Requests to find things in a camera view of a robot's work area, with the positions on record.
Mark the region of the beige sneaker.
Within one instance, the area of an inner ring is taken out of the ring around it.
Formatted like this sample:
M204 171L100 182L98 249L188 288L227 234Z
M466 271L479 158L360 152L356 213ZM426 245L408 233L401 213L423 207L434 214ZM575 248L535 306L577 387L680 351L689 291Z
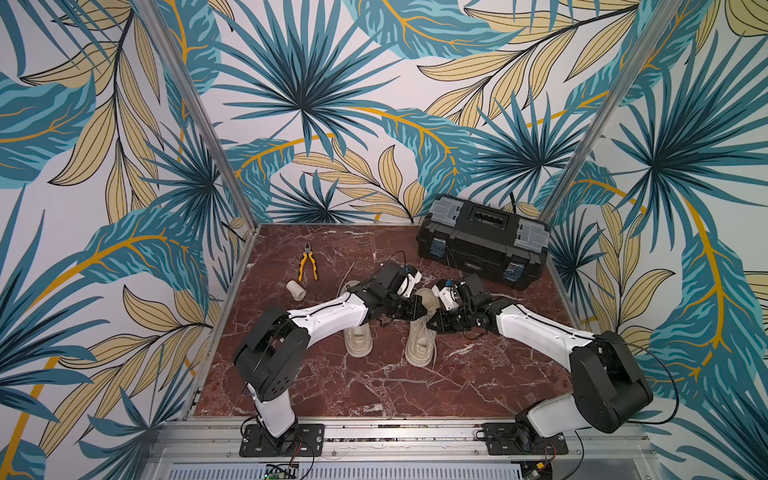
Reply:
M344 330L344 342L347 353L353 358L364 358L371 353L373 337L366 317L360 325Z
M427 323L437 313L440 302L428 288L419 289L416 296L421 298L426 313L410 323L405 359L413 367L424 368L433 361L436 354L437 332L429 329Z

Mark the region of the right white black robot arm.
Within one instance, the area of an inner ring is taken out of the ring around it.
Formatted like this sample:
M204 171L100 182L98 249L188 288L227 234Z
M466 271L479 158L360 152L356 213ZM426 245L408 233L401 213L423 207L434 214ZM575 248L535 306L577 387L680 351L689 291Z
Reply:
M511 299L488 292L481 279L441 280L431 288L438 309L427 327L438 334L475 327L521 342L560 364L572 391L543 400L516 421L530 436L594 428L613 433L653 401L651 387L624 339L567 327Z

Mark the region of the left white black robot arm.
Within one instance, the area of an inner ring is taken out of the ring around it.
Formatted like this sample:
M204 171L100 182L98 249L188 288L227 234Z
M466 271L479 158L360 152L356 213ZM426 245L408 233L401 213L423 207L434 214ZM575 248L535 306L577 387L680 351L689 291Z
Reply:
M272 442L295 435L297 417L289 389L307 350L346 329L381 317L413 321L427 313L414 294L421 273L413 265L388 261L337 298L298 310L270 308L247 333L233 365L256 407L256 419Z

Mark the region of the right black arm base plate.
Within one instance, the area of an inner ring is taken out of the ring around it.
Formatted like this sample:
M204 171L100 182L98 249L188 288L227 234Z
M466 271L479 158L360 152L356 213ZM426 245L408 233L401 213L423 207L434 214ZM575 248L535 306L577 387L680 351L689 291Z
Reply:
M532 455L553 457L568 454L569 449L562 433L551 437L538 435L525 424L501 422L484 423L474 433L476 441L485 444L491 456Z

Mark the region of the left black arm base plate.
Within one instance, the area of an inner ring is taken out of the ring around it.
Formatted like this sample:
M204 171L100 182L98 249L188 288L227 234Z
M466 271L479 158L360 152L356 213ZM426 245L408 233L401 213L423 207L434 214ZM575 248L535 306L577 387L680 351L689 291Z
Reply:
M280 437L273 437L265 427L252 423L241 432L239 456L242 458L317 457L323 452L325 425L299 423Z

